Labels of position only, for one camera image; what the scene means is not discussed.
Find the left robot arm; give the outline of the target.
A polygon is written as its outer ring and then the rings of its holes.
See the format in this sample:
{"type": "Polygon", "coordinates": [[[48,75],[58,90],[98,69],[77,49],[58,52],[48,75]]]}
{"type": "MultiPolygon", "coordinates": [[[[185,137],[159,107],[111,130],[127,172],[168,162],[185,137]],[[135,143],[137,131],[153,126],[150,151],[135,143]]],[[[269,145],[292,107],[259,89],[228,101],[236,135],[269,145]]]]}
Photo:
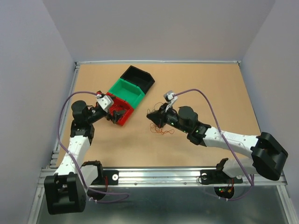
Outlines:
{"type": "Polygon", "coordinates": [[[63,147],[65,155],[53,175],[45,177],[44,190],[48,213],[51,215],[83,212],[86,201],[102,202],[108,191],[92,189],[108,179],[104,177],[100,161],[84,161],[84,156],[94,137],[93,124],[106,117],[113,105],[109,96],[98,97],[94,107],[78,100],[71,105],[73,121],[68,147],[63,147]]]}

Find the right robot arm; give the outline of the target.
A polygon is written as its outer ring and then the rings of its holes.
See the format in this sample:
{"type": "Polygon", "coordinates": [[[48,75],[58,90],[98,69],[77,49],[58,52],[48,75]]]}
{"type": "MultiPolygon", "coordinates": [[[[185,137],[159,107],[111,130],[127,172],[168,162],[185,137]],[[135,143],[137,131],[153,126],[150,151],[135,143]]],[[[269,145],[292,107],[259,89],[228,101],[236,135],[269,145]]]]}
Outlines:
{"type": "Polygon", "coordinates": [[[198,114],[189,106],[182,106],[176,111],[163,104],[146,117],[159,128],[170,125],[186,133],[187,139],[195,145],[242,154],[244,157],[241,159],[225,158],[218,163],[215,177],[220,182],[243,174],[259,174],[268,180],[277,181],[288,157],[287,151],[270,133],[262,132],[254,136],[219,131],[216,127],[200,122],[198,114]]]}

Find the red plastic bin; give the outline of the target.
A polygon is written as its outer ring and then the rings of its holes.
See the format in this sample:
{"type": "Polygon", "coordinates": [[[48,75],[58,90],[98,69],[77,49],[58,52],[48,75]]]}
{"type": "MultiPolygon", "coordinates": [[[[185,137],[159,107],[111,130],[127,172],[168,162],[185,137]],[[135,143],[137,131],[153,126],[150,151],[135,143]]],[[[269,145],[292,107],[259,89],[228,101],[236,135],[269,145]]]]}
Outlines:
{"type": "Polygon", "coordinates": [[[108,110],[107,120],[112,121],[114,124],[124,126],[129,117],[134,112],[134,108],[125,100],[107,92],[113,100],[113,105],[108,110]]]}

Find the green plastic bin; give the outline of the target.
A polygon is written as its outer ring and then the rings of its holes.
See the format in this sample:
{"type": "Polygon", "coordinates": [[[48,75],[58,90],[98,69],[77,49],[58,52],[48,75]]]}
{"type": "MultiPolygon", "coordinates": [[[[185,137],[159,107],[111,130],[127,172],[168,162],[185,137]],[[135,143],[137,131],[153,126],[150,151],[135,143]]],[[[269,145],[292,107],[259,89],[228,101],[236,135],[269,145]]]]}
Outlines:
{"type": "Polygon", "coordinates": [[[119,78],[108,92],[128,102],[134,109],[139,106],[145,97],[145,93],[140,87],[122,78],[119,78]]]}

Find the black plastic bin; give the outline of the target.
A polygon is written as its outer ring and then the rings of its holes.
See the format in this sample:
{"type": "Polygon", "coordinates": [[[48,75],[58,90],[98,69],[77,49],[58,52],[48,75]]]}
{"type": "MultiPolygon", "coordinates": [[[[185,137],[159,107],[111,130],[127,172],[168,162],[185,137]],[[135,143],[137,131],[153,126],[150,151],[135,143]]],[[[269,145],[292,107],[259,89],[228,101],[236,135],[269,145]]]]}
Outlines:
{"type": "Polygon", "coordinates": [[[144,94],[150,90],[155,83],[153,76],[133,65],[130,65],[127,70],[121,75],[121,78],[138,86],[144,94]]]}

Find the aluminium mounting rail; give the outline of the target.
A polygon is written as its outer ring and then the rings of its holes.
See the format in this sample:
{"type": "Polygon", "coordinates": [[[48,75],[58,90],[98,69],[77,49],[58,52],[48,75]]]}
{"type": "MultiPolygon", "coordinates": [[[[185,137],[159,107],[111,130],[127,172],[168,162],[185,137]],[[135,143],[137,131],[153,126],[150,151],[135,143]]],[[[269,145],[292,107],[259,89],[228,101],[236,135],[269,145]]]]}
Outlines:
{"type": "MultiPolygon", "coordinates": [[[[206,174],[212,167],[164,167],[164,168],[104,168],[104,171],[118,172],[118,184],[112,188],[134,188],[134,187],[216,187],[227,186],[227,184],[203,185],[199,182],[200,175],[206,174]]],[[[55,169],[42,169],[38,179],[38,187],[43,187],[45,177],[52,175],[55,169]]],[[[234,186],[250,186],[245,176],[235,178],[234,186]]],[[[284,174],[278,181],[268,180],[260,175],[254,175],[255,186],[279,186],[287,185],[284,174]]]]}

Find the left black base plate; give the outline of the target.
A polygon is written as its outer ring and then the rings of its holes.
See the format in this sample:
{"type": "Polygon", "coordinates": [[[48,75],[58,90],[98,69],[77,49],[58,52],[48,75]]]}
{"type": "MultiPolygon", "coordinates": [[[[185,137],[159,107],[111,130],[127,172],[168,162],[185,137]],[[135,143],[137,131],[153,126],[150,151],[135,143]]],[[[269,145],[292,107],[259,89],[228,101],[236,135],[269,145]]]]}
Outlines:
{"type": "Polygon", "coordinates": [[[102,172],[103,177],[97,170],[91,172],[82,171],[85,183],[87,186],[91,185],[109,185],[116,186],[119,182],[119,171],[118,170],[104,170],[102,172]]]}

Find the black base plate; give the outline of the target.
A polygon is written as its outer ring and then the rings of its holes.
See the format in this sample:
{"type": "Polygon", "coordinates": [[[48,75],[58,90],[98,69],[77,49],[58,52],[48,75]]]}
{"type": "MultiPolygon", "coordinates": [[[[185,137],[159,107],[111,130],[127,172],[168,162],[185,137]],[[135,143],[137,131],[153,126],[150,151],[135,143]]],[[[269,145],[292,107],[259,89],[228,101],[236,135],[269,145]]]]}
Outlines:
{"type": "Polygon", "coordinates": [[[243,180],[236,177],[229,177],[223,171],[217,171],[216,169],[204,169],[200,172],[198,182],[203,185],[232,183],[241,184],[243,183],[243,180]]]}
{"type": "Polygon", "coordinates": [[[103,177],[97,170],[91,172],[82,171],[85,183],[87,186],[91,185],[109,185],[116,186],[119,182],[119,171],[118,170],[104,170],[102,172],[103,177]]]}

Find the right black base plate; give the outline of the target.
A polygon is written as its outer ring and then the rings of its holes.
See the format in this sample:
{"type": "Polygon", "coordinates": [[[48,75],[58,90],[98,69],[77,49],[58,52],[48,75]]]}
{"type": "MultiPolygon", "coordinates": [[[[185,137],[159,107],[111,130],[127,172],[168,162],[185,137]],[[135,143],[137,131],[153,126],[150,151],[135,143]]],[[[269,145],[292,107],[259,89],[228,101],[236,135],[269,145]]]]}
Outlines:
{"type": "Polygon", "coordinates": [[[200,172],[198,182],[203,185],[232,183],[241,184],[243,183],[243,180],[236,177],[229,177],[223,171],[217,171],[216,169],[204,169],[200,172]]]}

